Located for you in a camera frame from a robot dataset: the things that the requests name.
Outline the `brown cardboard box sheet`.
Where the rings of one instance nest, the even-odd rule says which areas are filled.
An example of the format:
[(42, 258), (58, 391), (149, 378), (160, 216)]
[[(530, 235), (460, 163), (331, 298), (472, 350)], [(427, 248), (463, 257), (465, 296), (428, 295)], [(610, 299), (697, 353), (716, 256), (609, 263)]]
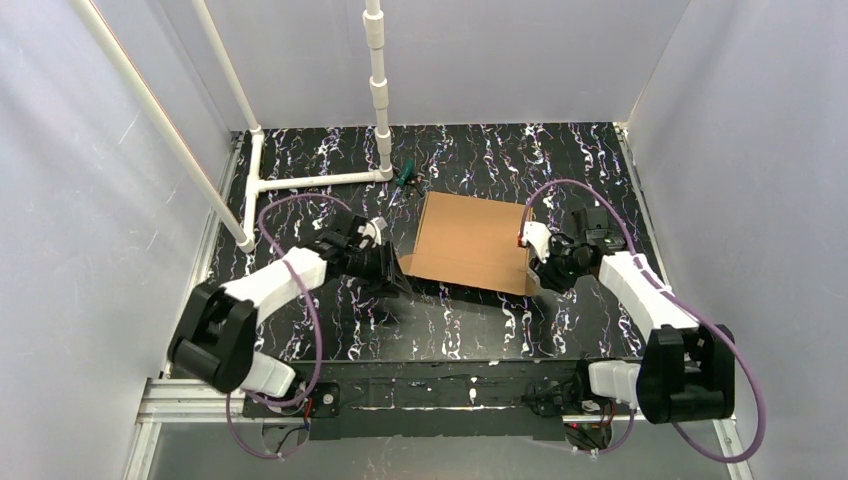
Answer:
[(529, 252), (518, 245), (524, 206), (429, 192), (405, 275), (499, 293), (532, 296)]

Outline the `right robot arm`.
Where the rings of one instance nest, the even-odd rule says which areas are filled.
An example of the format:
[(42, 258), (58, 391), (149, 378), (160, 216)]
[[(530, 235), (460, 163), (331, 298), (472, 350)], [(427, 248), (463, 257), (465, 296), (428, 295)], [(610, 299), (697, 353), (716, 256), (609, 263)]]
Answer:
[(653, 424), (730, 417), (735, 401), (734, 356), (728, 345), (669, 298), (644, 255), (629, 250), (601, 207), (573, 212), (573, 235), (527, 221), (519, 234), (529, 249), (532, 277), (543, 289), (565, 293), (583, 277), (611, 292), (646, 341), (633, 360), (583, 360), (572, 398), (611, 399), (642, 412)]

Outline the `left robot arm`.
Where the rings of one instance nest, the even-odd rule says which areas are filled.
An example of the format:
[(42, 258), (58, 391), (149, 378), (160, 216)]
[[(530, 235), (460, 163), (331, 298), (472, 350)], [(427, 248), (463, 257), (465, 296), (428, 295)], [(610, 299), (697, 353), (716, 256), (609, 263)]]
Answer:
[(410, 292), (384, 218), (342, 211), (256, 272), (221, 285), (196, 285), (167, 358), (220, 393), (242, 390), (273, 406), (292, 406), (311, 393), (317, 380), (311, 378), (302, 392), (295, 392), (295, 370), (255, 351), (256, 329), (298, 297), (318, 325), (311, 292), (340, 276), (363, 281), (377, 297)]

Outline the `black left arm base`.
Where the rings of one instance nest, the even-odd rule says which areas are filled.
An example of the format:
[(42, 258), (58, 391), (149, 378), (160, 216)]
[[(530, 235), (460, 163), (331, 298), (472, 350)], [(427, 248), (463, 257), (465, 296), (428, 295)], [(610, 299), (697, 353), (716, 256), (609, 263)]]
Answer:
[(245, 418), (335, 418), (341, 411), (341, 385), (338, 382), (319, 381), (299, 405), (289, 407), (269, 406), (250, 397), (243, 403)]

